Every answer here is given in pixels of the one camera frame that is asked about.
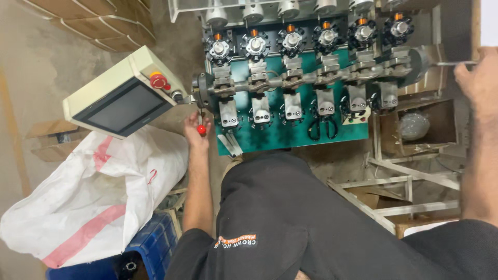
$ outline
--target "red knob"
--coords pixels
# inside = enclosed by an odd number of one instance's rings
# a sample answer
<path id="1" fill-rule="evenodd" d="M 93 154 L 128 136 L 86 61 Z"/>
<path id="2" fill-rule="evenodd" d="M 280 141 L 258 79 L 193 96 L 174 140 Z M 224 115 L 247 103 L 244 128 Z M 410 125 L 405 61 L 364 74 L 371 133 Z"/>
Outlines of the red knob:
<path id="1" fill-rule="evenodd" d="M 168 80 L 161 73 L 154 72 L 150 76 L 150 85 L 155 89 L 162 89 L 168 85 Z"/>
<path id="2" fill-rule="evenodd" d="M 203 125 L 199 125 L 197 127 L 197 131 L 199 132 L 200 135 L 206 134 L 206 127 Z"/>

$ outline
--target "human arm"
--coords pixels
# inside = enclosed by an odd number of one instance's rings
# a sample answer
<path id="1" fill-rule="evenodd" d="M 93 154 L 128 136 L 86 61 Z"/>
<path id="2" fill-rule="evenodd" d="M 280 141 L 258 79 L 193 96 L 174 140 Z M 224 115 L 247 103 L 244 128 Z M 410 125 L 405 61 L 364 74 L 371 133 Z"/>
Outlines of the human arm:
<path id="1" fill-rule="evenodd" d="M 183 214 L 183 231 L 201 229 L 207 234 L 213 233 L 213 200 L 209 186 L 209 141 L 197 131 L 198 112 L 194 112 L 184 121 L 183 133 L 189 147 L 189 182 Z M 211 122 L 204 118 L 206 135 L 211 129 Z"/>
<path id="2" fill-rule="evenodd" d="M 474 109 L 473 146 L 462 182 L 462 218 L 498 227 L 498 53 L 483 50 L 483 60 L 469 72 L 455 68 L 457 82 Z"/>

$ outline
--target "black t-shirt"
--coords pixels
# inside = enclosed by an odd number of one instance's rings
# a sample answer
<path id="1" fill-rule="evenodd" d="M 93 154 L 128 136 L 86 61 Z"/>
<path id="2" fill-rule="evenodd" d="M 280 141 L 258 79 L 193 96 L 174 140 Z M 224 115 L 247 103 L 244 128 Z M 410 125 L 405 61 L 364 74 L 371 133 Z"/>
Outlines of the black t-shirt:
<path id="1" fill-rule="evenodd" d="M 235 166 L 221 197 L 218 238 L 185 232 L 165 279 L 498 279 L 498 228 L 462 220 L 398 240 L 290 153 Z"/>

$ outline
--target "wooden frame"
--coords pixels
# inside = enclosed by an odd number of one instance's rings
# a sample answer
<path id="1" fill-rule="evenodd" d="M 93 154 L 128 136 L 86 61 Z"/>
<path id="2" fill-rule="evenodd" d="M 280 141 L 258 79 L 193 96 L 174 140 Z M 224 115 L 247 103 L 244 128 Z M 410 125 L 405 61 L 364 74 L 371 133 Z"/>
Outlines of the wooden frame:
<path id="1" fill-rule="evenodd" d="M 413 181 L 414 180 L 427 180 L 445 187 L 449 187 L 455 190 L 460 190 L 460 184 L 455 182 L 450 178 L 453 172 L 439 172 L 439 173 L 426 173 L 421 172 L 412 168 L 408 168 L 405 166 L 401 166 L 395 163 L 401 162 L 409 162 L 421 159 L 431 159 L 437 157 L 438 153 L 430 153 L 424 155 L 416 155 L 405 158 L 396 158 L 396 159 L 382 159 L 382 152 L 380 149 L 380 125 L 378 121 L 378 116 L 373 115 L 373 150 L 374 150 L 374 158 L 368 157 L 367 163 L 372 163 L 378 166 L 382 166 L 385 168 L 389 168 L 401 173 L 406 174 L 406 176 L 398 176 L 398 177 L 390 177 L 384 179 L 374 179 L 367 180 L 361 182 L 351 182 L 351 183 L 343 183 L 343 184 L 335 184 L 332 180 L 328 180 L 328 185 L 336 191 L 339 195 L 344 197 L 346 200 L 351 202 L 353 205 L 358 207 L 361 211 L 367 214 L 369 217 L 374 219 L 388 231 L 396 235 L 396 225 L 390 220 L 386 219 L 387 216 L 395 216 L 402 214 L 414 214 L 421 212 L 430 212 L 430 211 L 438 211 L 438 210 L 446 210 L 446 209 L 454 209 L 459 207 L 458 200 L 452 201 L 443 201 L 443 202 L 433 202 L 433 203 L 424 203 L 418 205 L 409 205 L 409 206 L 401 206 L 401 207 L 391 207 L 391 208 L 383 208 L 373 210 L 359 199 L 356 198 L 355 195 L 345 191 L 346 188 L 355 188 L 355 187 L 365 187 L 365 186 L 377 186 L 384 184 L 391 184 L 388 186 L 384 186 L 384 188 L 393 188 L 393 187 L 401 187 L 405 188 L 405 199 L 407 201 L 413 201 Z"/>
<path id="2" fill-rule="evenodd" d="M 168 192 L 168 195 L 172 194 L 179 194 L 181 193 L 180 197 L 178 200 L 175 202 L 173 207 L 166 209 L 165 211 L 168 212 L 168 214 L 171 216 L 171 219 L 173 220 L 173 226 L 175 227 L 175 232 L 176 232 L 176 237 L 180 239 L 182 236 L 182 227 L 180 225 L 180 222 L 178 221 L 178 218 L 176 216 L 176 211 L 183 207 L 183 203 L 185 202 L 185 198 L 187 197 L 187 188 L 182 188 L 182 189 L 177 189 L 177 190 L 172 190 Z"/>

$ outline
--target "person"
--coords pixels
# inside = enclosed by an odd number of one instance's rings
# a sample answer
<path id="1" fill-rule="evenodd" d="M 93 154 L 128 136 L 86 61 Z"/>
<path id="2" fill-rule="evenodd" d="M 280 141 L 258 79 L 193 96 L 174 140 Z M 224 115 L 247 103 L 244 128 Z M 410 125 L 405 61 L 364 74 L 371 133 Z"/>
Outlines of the person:
<path id="1" fill-rule="evenodd" d="M 190 144 L 184 234 L 166 279 L 498 279 L 498 53 L 483 55 L 472 72 L 455 69 L 474 109 L 461 220 L 398 240 L 319 181 L 303 160 L 280 152 L 228 171 L 214 239 L 209 142 L 198 134 L 194 113 L 184 129 Z"/>

